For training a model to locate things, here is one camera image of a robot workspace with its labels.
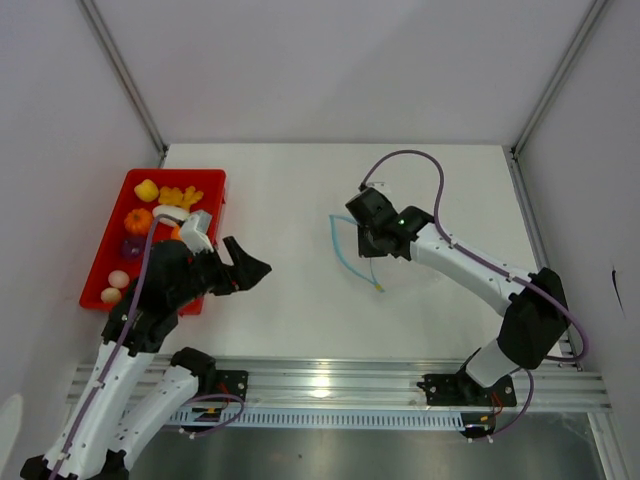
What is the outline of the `clear zip top bag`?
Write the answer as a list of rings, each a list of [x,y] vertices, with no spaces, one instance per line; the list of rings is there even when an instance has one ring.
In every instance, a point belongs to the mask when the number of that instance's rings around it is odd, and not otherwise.
[[[407,207],[400,213],[383,217],[377,215],[353,218],[330,214],[328,219],[332,248],[339,263],[358,279],[370,284],[378,293],[384,293],[385,288],[375,274],[373,259],[393,256],[412,261],[410,243],[418,240],[418,232],[422,228],[432,226],[438,241],[448,247],[456,245],[455,240],[436,222],[436,217],[417,207]],[[356,227],[358,255],[368,260],[368,274],[358,270],[346,259],[338,238],[336,223],[339,221]]]

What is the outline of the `orange toy carrot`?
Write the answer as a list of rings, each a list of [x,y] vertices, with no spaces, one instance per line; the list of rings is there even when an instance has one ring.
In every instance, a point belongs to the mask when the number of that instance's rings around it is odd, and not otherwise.
[[[183,241],[182,236],[181,236],[181,227],[179,225],[175,226],[172,229],[170,238],[172,240]]]

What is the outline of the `purple toy onion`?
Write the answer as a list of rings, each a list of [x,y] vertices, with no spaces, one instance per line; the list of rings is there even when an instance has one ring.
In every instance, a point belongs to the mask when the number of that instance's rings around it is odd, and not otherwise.
[[[127,262],[137,261],[143,254],[146,239],[141,236],[130,236],[123,240],[120,246],[120,255]]]

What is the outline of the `orange toy pumpkin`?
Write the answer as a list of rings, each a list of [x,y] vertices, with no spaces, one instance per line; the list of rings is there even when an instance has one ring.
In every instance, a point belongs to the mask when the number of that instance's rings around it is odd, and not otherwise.
[[[144,208],[131,210],[125,217],[123,225],[131,235],[147,235],[153,223],[153,214]]]

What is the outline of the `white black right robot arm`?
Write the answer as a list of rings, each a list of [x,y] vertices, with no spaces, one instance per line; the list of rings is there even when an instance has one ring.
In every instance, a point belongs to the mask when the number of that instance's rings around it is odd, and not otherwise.
[[[408,206],[397,211],[373,187],[363,187],[346,208],[358,228],[361,256],[392,256],[430,267],[482,299],[502,318],[497,337],[474,352],[453,375],[426,376],[431,405],[486,405],[503,392],[500,381],[520,369],[534,370],[569,327],[559,276],[500,264],[457,241],[438,217]]]

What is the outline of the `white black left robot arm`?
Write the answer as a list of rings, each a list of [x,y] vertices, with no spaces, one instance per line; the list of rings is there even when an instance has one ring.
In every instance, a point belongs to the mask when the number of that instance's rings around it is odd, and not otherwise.
[[[62,433],[43,455],[25,461],[23,479],[126,479],[140,454],[181,406],[220,398],[215,359],[185,347],[173,355],[161,381],[132,410],[126,405],[179,311],[208,294],[248,291],[271,266],[247,254],[232,236],[223,240],[231,261],[217,250],[192,252],[178,240],[146,247],[138,277],[112,308],[96,363]]]

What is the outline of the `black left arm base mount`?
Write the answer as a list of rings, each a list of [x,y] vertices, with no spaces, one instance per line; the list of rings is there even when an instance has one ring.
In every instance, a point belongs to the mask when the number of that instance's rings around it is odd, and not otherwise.
[[[198,395],[225,394],[246,399],[249,372],[246,370],[217,370],[199,378]]]

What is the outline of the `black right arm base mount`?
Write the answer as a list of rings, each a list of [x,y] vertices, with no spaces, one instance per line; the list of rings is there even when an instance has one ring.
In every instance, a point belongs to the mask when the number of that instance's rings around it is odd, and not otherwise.
[[[494,385],[482,387],[466,373],[425,374],[416,383],[424,392],[426,404],[443,407],[515,407],[517,398],[512,377],[505,375]]]

